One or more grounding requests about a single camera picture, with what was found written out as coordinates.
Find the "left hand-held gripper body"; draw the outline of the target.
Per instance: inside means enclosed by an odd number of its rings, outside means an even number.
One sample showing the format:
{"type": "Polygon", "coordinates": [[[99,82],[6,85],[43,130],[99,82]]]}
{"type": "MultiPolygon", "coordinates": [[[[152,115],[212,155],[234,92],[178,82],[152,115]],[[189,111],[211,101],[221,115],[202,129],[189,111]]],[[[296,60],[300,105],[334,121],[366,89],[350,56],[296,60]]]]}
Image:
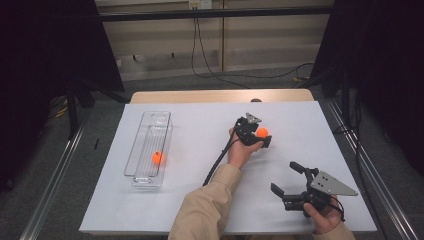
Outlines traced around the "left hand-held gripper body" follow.
{"type": "Polygon", "coordinates": [[[259,141],[262,141],[261,137],[257,137],[255,135],[260,122],[260,118],[250,113],[247,113],[245,117],[240,117],[237,119],[234,132],[245,146],[251,146],[259,141]]]}

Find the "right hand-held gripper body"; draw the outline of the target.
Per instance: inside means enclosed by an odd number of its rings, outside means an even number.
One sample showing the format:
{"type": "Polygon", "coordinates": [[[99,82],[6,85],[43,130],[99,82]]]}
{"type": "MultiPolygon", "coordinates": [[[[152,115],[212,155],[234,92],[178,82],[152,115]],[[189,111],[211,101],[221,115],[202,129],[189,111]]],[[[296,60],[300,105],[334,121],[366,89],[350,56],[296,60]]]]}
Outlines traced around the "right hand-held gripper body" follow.
{"type": "Polygon", "coordinates": [[[300,195],[284,195],[283,203],[287,211],[302,211],[305,203],[310,203],[318,211],[330,205],[333,195],[357,196],[358,193],[330,174],[317,168],[305,168],[306,190],[300,195]]]}

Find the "clear plastic container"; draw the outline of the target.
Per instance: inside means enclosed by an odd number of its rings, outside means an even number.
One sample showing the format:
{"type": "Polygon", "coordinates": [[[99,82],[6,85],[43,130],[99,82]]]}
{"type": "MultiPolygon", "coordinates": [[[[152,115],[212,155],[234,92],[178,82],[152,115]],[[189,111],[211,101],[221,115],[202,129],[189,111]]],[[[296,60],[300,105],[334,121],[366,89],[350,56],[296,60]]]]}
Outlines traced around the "clear plastic container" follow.
{"type": "Polygon", "coordinates": [[[173,123],[170,112],[146,111],[143,113],[124,170],[124,175],[129,178],[133,188],[155,191],[162,186],[172,132],[173,123]],[[152,160],[152,155],[156,151],[166,155],[166,159],[159,165],[152,160]]]}

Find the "person's left hand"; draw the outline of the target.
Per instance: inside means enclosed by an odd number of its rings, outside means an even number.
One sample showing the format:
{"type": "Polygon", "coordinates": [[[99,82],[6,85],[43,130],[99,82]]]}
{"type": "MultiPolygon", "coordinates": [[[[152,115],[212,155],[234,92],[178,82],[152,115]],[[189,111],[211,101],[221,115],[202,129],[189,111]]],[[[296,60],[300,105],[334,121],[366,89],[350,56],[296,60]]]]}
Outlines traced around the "person's left hand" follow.
{"type": "Polygon", "coordinates": [[[263,142],[259,141],[253,145],[246,146],[239,140],[233,128],[229,129],[229,134],[231,140],[227,153],[227,163],[241,169],[250,159],[251,155],[263,146],[263,142]]]}

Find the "person's right hand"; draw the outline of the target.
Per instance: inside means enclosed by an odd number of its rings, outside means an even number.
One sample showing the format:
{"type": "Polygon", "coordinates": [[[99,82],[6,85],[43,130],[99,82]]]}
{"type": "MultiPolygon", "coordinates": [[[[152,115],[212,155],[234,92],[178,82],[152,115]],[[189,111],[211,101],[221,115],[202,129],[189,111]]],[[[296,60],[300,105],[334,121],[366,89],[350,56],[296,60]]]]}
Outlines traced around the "person's right hand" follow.
{"type": "Polygon", "coordinates": [[[339,203],[335,196],[331,197],[330,205],[326,206],[321,211],[315,209],[310,203],[305,203],[303,208],[313,221],[313,233],[315,235],[328,233],[336,228],[341,222],[339,203]]]}

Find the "white board sheet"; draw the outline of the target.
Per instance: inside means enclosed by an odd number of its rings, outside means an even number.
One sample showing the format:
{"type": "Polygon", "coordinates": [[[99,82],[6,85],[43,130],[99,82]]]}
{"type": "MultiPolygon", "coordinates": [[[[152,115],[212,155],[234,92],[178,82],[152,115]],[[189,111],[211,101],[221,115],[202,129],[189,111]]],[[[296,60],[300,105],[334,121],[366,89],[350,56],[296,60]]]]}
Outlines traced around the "white board sheet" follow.
{"type": "Polygon", "coordinates": [[[350,187],[356,185],[316,101],[127,105],[81,231],[94,235],[168,232],[184,196],[203,184],[228,141],[229,129],[246,113],[261,119],[272,140],[243,168],[227,233],[310,232],[311,221],[300,212],[285,210],[270,190],[276,184],[288,194],[304,191],[306,179],[290,168],[290,162],[325,171],[350,187]],[[124,174],[141,117],[147,111],[168,111],[173,123],[163,184],[156,191],[133,188],[124,174]]]}

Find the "wooden table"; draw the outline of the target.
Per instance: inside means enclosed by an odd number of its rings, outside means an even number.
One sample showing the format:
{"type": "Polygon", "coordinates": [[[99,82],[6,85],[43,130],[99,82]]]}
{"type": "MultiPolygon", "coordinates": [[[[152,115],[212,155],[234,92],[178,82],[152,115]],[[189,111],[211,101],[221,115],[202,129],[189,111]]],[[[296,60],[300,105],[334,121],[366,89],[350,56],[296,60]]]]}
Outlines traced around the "wooden table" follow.
{"type": "Polygon", "coordinates": [[[250,102],[259,98],[262,102],[313,101],[307,89],[237,89],[237,90],[189,90],[189,91],[140,91],[132,95],[131,104],[164,103],[212,103],[250,102]]]}

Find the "black metal stand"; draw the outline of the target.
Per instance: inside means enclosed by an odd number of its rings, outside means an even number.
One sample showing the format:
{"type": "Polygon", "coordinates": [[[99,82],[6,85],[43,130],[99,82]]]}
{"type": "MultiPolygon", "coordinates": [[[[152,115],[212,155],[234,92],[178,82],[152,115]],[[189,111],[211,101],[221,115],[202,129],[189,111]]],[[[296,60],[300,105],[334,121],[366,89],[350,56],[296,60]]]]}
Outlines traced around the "black metal stand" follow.
{"type": "Polygon", "coordinates": [[[344,121],[344,124],[347,127],[351,126],[351,120],[350,120],[350,81],[348,72],[343,72],[343,79],[342,79],[342,118],[344,121]]]}
{"type": "Polygon", "coordinates": [[[71,82],[66,87],[67,109],[70,124],[69,138],[72,139],[78,130],[78,118],[76,113],[76,102],[73,85],[71,82]]]}

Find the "black horizontal bar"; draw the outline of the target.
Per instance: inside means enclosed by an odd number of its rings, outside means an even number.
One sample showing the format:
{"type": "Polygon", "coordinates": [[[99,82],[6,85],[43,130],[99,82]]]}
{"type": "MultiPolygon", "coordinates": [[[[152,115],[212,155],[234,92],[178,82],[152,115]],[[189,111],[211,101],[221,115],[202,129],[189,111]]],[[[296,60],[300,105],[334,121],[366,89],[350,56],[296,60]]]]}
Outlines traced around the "black horizontal bar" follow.
{"type": "Polygon", "coordinates": [[[243,8],[243,9],[209,9],[209,10],[178,10],[159,12],[134,13],[102,13],[98,19],[101,22],[148,21],[173,19],[203,19],[256,16],[295,16],[329,14],[330,6],[282,7],[282,8],[243,8]]]}

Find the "dark curtain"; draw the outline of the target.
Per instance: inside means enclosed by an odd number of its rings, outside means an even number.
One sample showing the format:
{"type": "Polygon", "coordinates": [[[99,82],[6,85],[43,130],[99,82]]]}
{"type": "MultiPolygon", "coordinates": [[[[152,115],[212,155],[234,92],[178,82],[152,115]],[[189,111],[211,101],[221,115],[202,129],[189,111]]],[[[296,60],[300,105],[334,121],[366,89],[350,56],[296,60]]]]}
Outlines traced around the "dark curtain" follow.
{"type": "Polygon", "coordinates": [[[352,83],[424,177],[424,0],[334,0],[311,76],[352,83]]]}
{"type": "Polygon", "coordinates": [[[56,97],[122,91],[95,0],[0,0],[0,192],[32,152],[56,97]]]}

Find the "metal floor rail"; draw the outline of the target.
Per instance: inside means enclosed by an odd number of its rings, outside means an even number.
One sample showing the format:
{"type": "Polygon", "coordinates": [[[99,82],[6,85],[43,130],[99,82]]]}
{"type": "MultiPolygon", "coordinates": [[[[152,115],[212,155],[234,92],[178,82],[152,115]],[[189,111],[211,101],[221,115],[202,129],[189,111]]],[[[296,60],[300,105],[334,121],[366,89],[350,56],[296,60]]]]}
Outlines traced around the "metal floor rail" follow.
{"type": "Polygon", "coordinates": [[[24,231],[22,232],[19,240],[37,240],[43,224],[49,214],[51,206],[55,200],[61,182],[65,176],[68,166],[75,154],[79,145],[80,139],[85,131],[87,123],[90,119],[91,113],[86,113],[80,124],[77,126],[75,133],[68,140],[67,145],[58,161],[58,164],[53,172],[52,177],[38,202],[30,220],[28,221],[24,231]]]}
{"type": "Polygon", "coordinates": [[[353,152],[355,153],[356,165],[359,174],[365,174],[373,190],[377,194],[391,222],[396,228],[402,240],[419,240],[419,236],[411,225],[403,209],[395,200],[394,196],[383,181],[371,158],[360,143],[359,132],[352,126],[347,127],[342,118],[341,108],[335,100],[329,100],[328,106],[339,124],[338,129],[342,132],[353,152]]]}

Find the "white wall outlet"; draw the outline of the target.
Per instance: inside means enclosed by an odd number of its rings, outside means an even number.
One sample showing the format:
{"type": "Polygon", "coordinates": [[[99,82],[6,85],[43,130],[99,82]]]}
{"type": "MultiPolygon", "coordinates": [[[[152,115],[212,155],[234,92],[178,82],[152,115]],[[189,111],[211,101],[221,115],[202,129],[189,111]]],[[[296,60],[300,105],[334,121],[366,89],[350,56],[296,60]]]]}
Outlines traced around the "white wall outlet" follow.
{"type": "Polygon", "coordinates": [[[212,0],[189,0],[190,10],[211,10],[212,0]]]}

